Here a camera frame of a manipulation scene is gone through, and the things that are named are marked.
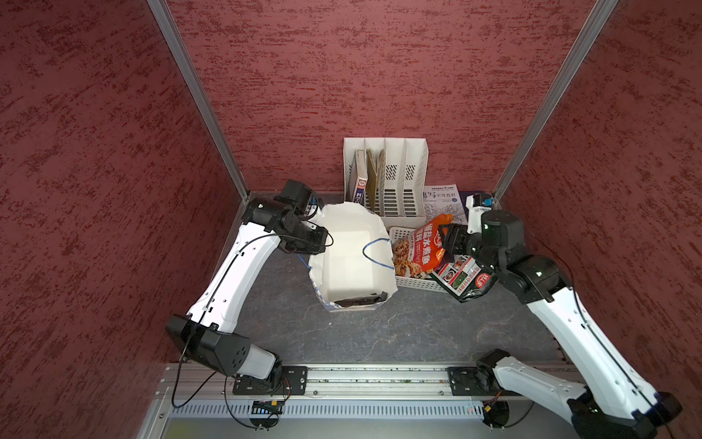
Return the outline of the white plastic basket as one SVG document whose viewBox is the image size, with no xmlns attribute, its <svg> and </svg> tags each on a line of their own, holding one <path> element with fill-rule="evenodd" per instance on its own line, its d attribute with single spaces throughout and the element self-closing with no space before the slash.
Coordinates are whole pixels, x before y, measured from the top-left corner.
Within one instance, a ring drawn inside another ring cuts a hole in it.
<svg viewBox="0 0 702 439">
<path fill-rule="evenodd" d="M 392 245 L 395 245 L 399 241 L 410 237 L 414 232 L 411 228 L 403 227 L 391 227 L 389 228 L 389 239 Z M 411 277 L 397 276 L 396 283 L 398 287 L 401 288 L 411 288 L 422 291 L 430 291 L 440 294 L 447 294 L 447 291 L 443 289 L 435 280 L 431 278 L 418 279 Z"/>
</svg>

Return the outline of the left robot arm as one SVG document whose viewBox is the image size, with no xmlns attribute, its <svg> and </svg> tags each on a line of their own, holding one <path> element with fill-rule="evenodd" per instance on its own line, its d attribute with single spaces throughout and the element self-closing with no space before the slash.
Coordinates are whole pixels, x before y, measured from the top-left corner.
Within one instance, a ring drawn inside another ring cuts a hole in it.
<svg viewBox="0 0 702 439">
<path fill-rule="evenodd" d="M 191 360 L 227 378 L 246 377 L 265 393 L 279 390 L 280 357 L 238 335 L 236 327 L 274 251 L 318 255 L 333 245 L 327 229 L 312 223 L 324 206 L 314 193 L 248 203 L 236 240 L 210 285 L 184 316 L 173 315 L 166 324 L 166 333 L 180 350 L 179 362 Z"/>
</svg>

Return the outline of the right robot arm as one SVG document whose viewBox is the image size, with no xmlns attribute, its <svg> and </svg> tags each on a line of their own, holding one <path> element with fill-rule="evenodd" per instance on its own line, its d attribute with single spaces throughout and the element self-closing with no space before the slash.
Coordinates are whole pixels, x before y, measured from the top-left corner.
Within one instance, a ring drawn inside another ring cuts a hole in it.
<svg viewBox="0 0 702 439">
<path fill-rule="evenodd" d="M 486 384 L 518 393 L 569 422 L 581 438 L 654 438 L 682 412 L 672 393 L 657 391 L 614 347 L 552 259 L 531 254 L 524 225 L 489 210 L 479 232 L 439 228 L 448 254 L 465 255 L 512 293 L 550 331 L 583 381 L 568 382 L 530 367 L 502 349 L 477 362 Z"/>
</svg>

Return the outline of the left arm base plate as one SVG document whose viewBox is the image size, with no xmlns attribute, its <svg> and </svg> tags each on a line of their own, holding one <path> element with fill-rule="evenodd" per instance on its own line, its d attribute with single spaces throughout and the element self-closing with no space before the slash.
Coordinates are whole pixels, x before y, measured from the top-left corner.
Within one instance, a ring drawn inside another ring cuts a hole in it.
<svg viewBox="0 0 702 439">
<path fill-rule="evenodd" d="M 234 379 L 230 393 L 237 396 L 276 397 L 300 396 L 305 394 L 308 368 L 305 366 L 281 366 L 281 376 L 276 384 L 259 380 L 248 375 L 239 375 Z"/>
</svg>

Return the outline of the white blue checkered paper bag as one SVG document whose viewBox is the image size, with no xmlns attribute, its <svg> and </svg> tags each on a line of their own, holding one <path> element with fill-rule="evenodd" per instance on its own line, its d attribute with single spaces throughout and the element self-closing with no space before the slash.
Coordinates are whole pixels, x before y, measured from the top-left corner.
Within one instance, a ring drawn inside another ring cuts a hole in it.
<svg viewBox="0 0 702 439">
<path fill-rule="evenodd" d="M 327 228 L 331 235 L 331 246 L 309 258 L 309 277 L 326 311 L 371 311 L 395 295 L 392 247 L 380 216 L 359 204 L 343 202 L 324 206 L 312 223 Z M 335 304 L 381 292 L 389 297 L 378 305 L 342 308 Z"/>
</svg>

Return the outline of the orange condiment packet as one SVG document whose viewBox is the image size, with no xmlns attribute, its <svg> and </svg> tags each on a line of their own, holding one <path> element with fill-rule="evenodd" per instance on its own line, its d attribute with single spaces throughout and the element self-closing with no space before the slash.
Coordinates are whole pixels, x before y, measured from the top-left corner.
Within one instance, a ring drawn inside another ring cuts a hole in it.
<svg viewBox="0 0 702 439">
<path fill-rule="evenodd" d="M 444 259 L 440 228 L 453 222 L 452 214 L 441 214 L 392 245 L 396 276 L 420 278 Z"/>
</svg>

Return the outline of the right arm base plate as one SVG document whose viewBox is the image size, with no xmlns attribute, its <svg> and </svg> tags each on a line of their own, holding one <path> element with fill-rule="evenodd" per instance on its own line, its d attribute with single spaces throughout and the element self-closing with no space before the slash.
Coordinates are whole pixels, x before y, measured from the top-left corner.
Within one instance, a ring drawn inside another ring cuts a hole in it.
<svg viewBox="0 0 702 439">
<path fill-rule="evenodd" d="M 517 397 L 518 393 L 504 390 L 491 369 L 482 367 L 449 367 L 448 382 L 453 396 L 468 396 L 478 400 L 495 397 Z"/>
</svg>

